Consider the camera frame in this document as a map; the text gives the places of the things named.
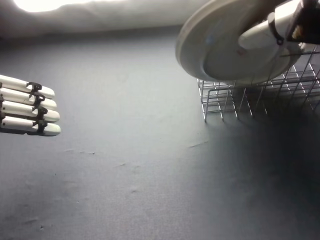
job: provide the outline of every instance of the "metal wire basket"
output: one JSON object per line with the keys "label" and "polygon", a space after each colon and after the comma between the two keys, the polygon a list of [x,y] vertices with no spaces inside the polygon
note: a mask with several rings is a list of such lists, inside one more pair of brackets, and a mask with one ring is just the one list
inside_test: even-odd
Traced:
{"label": "metal wire basket", "polygon": [[258,113],[269,116],[289,111],[292,106],[298,111],[309,107],[315,112],[320,104],[320,66],[317,66],[320,59],[315,57],[319,53],[315,46],[312,51],[300,54],[300,59],[287,72],[248,87],[237,86],[237,81],[228,85],[198,79],[204,121],[213,113],[220,114],[222,120],[228,112],[237,118],[248,111],[253,117]]}

